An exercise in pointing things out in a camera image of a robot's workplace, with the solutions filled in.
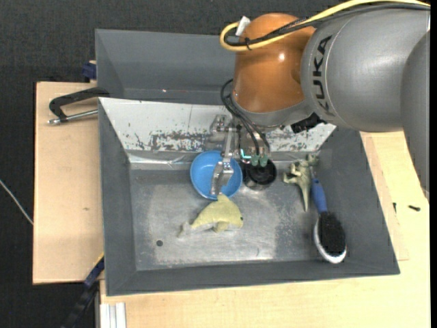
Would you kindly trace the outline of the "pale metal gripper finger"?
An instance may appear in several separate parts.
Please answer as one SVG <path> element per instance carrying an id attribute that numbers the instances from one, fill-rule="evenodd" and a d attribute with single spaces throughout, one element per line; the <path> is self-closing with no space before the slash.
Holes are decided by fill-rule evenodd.
<path id="1" fill-rule="evenodd" d="M 221 190 L 221 175 L 223 173 L 223 163 L 218 162 L 212 173 L 210 194 L 217 196 Z"/>
<path id="2" fill-rule="evenodd" d="M 219 173 L 218 173 L 218 192 L 223 193 L 223 188 L 227 186 L 229 180 L 234 174 L 234 169 L 232 167 L 231 160 L 223 160 L 218 163 Z"/>

